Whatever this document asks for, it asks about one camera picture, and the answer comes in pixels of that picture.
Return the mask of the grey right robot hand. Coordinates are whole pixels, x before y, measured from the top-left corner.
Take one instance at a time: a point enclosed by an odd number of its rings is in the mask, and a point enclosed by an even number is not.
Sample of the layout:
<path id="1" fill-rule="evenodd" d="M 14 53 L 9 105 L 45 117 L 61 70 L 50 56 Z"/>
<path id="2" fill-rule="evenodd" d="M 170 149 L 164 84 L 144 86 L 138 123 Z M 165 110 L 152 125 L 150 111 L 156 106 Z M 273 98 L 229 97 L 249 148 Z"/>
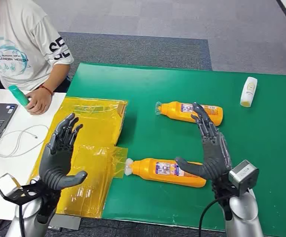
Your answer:
<path id="1" fill-rule="evenodd" d="M 199 165 L 177 157 L 176 163 L 187 173 L 210 181 L 230 171 L 232 162 L 223 134 L 201 105 L 194 102 L 192 107 L 196 115 L 192 115 L 192 118 L 198 125 L 201 136 L 204 162 Z"/>

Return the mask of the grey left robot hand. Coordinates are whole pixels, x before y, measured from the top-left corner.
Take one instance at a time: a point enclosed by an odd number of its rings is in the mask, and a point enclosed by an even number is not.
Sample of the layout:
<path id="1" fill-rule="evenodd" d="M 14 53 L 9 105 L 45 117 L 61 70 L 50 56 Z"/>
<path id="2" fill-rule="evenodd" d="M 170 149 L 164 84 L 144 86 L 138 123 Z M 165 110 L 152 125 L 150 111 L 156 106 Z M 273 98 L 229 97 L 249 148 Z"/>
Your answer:
<path id="1" fill-rule="evenodd" d="M 88 173 L 82 170 L 75 175 L 69 175 L 74 144 L 82 124 L 75 126 L 79 121 L 71 113 L 60 122 L 45 147 L 40 161 L 39 175 L 50 189 L 61 191 L 65 188 L 82 184 Z"/>

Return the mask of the person's left hand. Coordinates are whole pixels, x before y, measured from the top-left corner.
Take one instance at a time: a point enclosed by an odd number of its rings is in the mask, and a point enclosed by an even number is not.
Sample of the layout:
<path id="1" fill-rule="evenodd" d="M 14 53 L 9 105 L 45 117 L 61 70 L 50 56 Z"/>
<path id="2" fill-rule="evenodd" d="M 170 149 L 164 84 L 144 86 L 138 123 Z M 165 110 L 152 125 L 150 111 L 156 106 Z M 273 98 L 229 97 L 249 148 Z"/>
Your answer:
<path id="1" fill-rule="evenodd" d="M 38 88 L 26 94 L 29 103 L 25 106 L 32 115 L 41 115 L 51 105 L 52 95 L 45 88 Z"/>

